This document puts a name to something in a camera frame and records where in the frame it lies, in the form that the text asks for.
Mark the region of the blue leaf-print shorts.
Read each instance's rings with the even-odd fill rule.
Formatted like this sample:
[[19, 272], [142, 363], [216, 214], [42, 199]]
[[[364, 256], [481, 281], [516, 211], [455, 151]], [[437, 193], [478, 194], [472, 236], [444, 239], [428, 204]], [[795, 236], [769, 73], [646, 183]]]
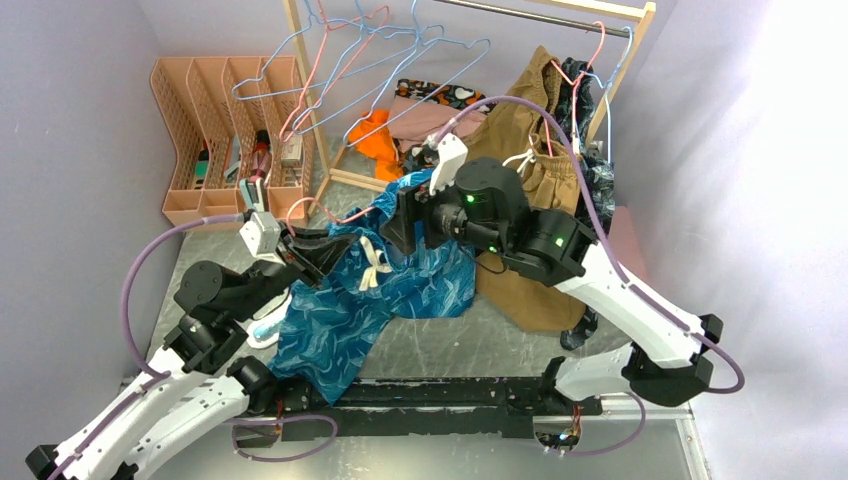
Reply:
[[277, 378], [302, 377], [334, 404], [393, 318], [456, 318], [472, 305], [476, 265], [470, 248], [450, 240], [428, 249], [417, 232], [417, 249], [405, 256], [378, 232], [396, 211], [399, 189], [430, 177], [428, 170], [406, 175], [390, 183], [367, 213], [354, 209], [350, 222], [329, 224], [330, 236], [350, 234], [354, 243], [318, 286], [292, 285], [268, 363]]

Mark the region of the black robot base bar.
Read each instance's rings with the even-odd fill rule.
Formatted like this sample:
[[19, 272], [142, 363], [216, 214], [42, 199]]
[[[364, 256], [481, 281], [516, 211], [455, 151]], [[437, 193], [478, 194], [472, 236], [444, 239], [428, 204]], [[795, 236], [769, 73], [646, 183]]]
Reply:
[[538, 420], [598, 416], [599, 398], [560, 397], [539, 377], [443, 377], [357, 379], [335, 404], [307, 380], [277, 383], [266, 400], [252, 404], [251, 419], [281, 419], [282, 441], [339, 437], [499, 434], [531, 439]]

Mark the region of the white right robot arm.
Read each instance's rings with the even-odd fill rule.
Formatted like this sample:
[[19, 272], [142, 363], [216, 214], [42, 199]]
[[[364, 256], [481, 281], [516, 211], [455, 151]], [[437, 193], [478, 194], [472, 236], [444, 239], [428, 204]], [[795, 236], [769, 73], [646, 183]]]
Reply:
[[553, 361], [539, 389], [548, 412], [619, 392], [676, 407], [708, 390], [714, 366], [704, 355], [719, 341], [722, 321], [657, 295], [610, 259], [599, 236], [573, 215], [530, 206], [512, 168], [479, 158], [459, 167], [446, 186], [435, 172], [400, 188], [396, 200], [380, 233], [403, 254], [449, 240], [487, 251], [520, 276], [579, 300], [630, 338], [614, 351]]

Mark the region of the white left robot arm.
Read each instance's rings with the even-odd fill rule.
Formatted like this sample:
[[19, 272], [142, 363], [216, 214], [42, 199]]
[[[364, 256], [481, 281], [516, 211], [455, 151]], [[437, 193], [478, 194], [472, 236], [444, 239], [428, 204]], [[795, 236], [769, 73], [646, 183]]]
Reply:
[[237, 357], [243, 323], [296, 282], [317, 286], [355, 244], [324, 230], [255, 233], [262, 254], [238, 273], [201, 261], [174, 296], [183, 311], [140, 374], [88, 425], [26, 457], [37, 479], [148, 479], [224, 422], [278, 407], [278, 382], [254, 356]]

